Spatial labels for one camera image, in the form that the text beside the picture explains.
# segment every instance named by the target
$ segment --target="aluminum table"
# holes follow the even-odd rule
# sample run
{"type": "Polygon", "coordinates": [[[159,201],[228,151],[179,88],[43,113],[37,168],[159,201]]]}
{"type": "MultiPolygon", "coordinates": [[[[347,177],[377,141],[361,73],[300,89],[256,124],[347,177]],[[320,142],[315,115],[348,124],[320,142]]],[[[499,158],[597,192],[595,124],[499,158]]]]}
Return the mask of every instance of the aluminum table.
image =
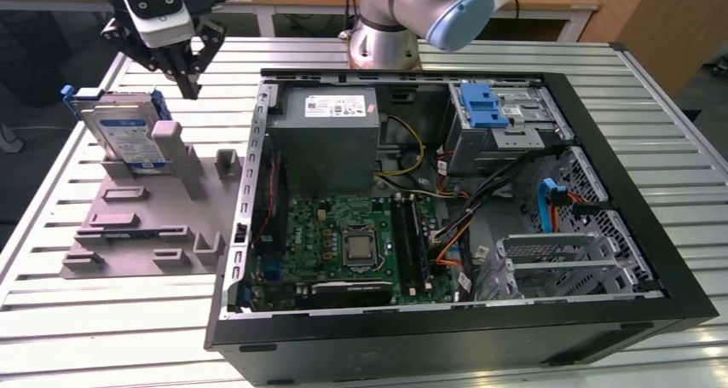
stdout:
{"type": "MultiPolygon", "coordinates": [[[[229,147],[244,152],[259,70],[341,68],[344,51],[336,39],[231,38],[200,78],[205,87],[197,101],[183,100],[159,72],[148,73],[121,56],[101,86],[157,85],[197,154],[211,156],[229,147]]],[[[421,52],[425,69],[569,76],[721,315],[703,327],[655,337],[585,367],[337,385],[727,386],[728,164],[631,54],[584,43],[475,43],[455,54],[423,45],[421,52]]],[[[77,125],[0,254],[1,387],[245,386],[220,356],[203,350],[212,275],[59,278],[104,177],[103,156],[77,125]]]]}

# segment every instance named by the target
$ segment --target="power supply label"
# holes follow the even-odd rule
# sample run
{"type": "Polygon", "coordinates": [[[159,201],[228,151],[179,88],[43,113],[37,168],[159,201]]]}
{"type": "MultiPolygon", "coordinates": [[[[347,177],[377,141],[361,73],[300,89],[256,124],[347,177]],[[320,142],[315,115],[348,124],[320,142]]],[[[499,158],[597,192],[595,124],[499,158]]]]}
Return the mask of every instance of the power supply label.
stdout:
{"type": "Polygon", "coordinates": [[[364,96],[308,96],[305,116],[308,118],[365,117],[364,96]]]}
{"type": "Polygon", "coordinates": [[[157,173],[165,165],[151,128],[143,119],[101,119],[100,129],[113,151],[136,173],[157,173]]]}

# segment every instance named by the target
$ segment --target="motherboard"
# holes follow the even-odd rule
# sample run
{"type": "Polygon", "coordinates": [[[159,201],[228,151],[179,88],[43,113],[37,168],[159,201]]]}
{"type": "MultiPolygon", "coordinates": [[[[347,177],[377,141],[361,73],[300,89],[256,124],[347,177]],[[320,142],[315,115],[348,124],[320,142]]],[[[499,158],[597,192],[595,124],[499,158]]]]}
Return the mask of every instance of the motherboard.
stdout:
{"type": "Polygon", "coordinates": [[[284,254],[260,262],[271,310],[300,308],[296,297],[308,292],[356,298],[341,290],[352,285],[383,287],[387,304],[452,301],[448,272],[429,272],[436,229],[429,197],[291,198],[284,254]]]}

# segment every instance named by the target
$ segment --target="table leg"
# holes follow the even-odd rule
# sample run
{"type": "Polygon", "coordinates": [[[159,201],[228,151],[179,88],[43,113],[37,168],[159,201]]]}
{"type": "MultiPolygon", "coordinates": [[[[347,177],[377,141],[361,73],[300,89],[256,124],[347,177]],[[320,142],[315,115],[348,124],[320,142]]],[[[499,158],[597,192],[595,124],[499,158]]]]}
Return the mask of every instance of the table leg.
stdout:
{"type": "Polygon", "coordinates": [[[587,23],[589,22],[589,17],[592,17],[591,10],[579,10],[572,12],[569,21],[564,25],[561,34],[559,34],[556,41],[561,43],[577,42],[587,27],[587,23]]]}
{"type": "Polygon", "coordinates": [[[259,21],[259,30],[261,37],[275,37],[273,13],[273,6],[257,6],[255,8],[255,17],[259,21]]]}

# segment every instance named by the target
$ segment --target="ram slot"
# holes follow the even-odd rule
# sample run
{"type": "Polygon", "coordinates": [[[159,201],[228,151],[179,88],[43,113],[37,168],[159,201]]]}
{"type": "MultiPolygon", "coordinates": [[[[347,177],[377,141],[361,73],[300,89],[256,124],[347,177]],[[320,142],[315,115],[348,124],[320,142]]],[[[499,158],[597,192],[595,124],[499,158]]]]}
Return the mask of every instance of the ram slot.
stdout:
{"type": "Polygon", "coordinates": [[[415,296],[417,290],[424,289],[425,280],[416,242],[416,234],[420,233],[420,228],[415,226],[412,201],[392,197],[389,205],[395,253],[397,255],[399,286],[404,295],[415,296]]]}
{"type": "Polygon", "coordinates": [[[428,261],[428,244],[423,234],[423,220],[420,218],[420,210],[417,208],[417,202],[412,198],[408,200],[409,215],[412,216],[412,228],[409,232],[412,237],[412,244],[415,245],[415,261],[420,267],[420,278],[423,279],[421,288],[425,291],[432,289],[432,283],[429,280],[432,276],[429,275],[429,261],[428,261]]]}

